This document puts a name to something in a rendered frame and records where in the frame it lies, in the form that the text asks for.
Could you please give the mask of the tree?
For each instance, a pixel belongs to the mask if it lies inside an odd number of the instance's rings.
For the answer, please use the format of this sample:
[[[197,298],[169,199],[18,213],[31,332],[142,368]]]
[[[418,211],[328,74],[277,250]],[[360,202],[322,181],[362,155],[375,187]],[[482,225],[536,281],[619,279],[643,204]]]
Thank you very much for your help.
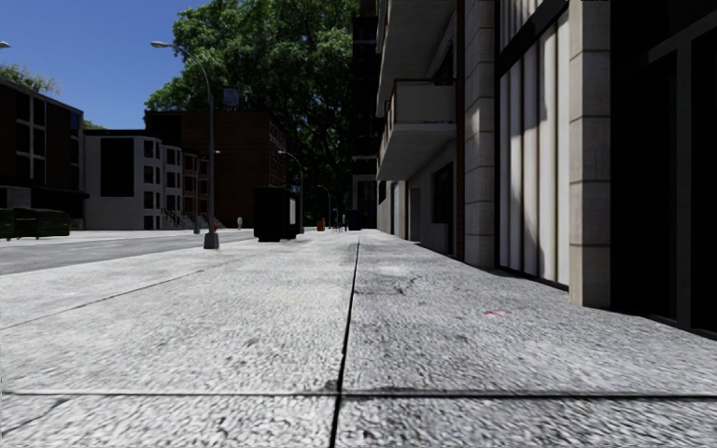
[[[61,93],[60,84],[57,79],[46,76],[40,72],[32,72],[25,65],[0,63],[0,77],[31,91],[52,94]]]

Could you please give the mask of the pale concrete building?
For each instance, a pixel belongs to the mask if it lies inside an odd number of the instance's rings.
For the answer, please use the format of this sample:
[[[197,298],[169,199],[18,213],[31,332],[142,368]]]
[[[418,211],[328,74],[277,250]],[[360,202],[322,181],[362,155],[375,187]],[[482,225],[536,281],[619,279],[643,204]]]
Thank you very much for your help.
[[[457,0],[381,0],[377,227],[456,250]]]

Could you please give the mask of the dark brick building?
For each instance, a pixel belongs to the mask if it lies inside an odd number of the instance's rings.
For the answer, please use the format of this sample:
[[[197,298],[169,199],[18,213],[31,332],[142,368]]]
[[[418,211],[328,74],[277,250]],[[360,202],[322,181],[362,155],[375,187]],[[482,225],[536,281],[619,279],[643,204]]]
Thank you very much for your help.
[[[85,228],[84,113],[0,77],[0,209],[67,212]]]

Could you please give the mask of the trees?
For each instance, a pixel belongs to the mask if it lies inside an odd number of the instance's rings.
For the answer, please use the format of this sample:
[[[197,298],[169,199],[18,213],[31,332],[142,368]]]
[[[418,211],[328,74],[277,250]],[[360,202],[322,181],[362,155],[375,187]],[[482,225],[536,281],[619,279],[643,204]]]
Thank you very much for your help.
[[[351,197],[350,65],[357,0],[209,0],[177,14],[174,44],[204,66],[221,108],[224,89],[238,108],[269,112],[303,167],[304,223],[312,226]],[[182,71],[151,93],[150,111],[205,111],[201,69],[175,51]]]

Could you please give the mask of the white concrete building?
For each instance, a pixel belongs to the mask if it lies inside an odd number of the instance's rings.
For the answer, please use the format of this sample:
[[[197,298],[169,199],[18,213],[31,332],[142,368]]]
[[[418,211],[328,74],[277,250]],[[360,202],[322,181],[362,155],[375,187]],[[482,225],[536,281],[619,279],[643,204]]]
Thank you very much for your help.
[[[137,130],[90,130],[84,140],[87,230],[185,227],[180,147]]]

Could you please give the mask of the black bus shelter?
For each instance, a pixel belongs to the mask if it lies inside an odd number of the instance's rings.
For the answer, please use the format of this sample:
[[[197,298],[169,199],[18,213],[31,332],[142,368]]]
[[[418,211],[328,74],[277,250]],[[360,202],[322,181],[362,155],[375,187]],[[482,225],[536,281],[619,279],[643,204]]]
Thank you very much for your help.
[[[299,196],[280,187],[254,188],[254,236],[260,242],[295,239],[299,233]]]

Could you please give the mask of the red brick building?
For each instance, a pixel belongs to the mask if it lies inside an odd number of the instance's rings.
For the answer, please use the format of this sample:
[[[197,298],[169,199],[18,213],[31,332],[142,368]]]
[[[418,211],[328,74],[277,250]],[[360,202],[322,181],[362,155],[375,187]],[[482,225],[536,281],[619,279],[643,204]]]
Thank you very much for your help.
[[[183,215],[194,218],[195,155],[206,156],[200,170],[201,221],[208,216],[208,113],[152,112],[145,115],[146,130],[164,144],[182,149]],[[267,112],[218,111],[215,132],[215,220],[235,229],[254,227],[254,188],[286,184],[286,148],[283,129]]]

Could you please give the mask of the pale stone building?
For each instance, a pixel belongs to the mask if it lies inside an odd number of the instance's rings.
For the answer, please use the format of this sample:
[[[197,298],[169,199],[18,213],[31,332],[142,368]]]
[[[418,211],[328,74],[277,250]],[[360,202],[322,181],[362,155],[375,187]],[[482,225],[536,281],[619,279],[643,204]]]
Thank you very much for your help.
[[[717,339],[717,0],[453,0],[454,254]]]

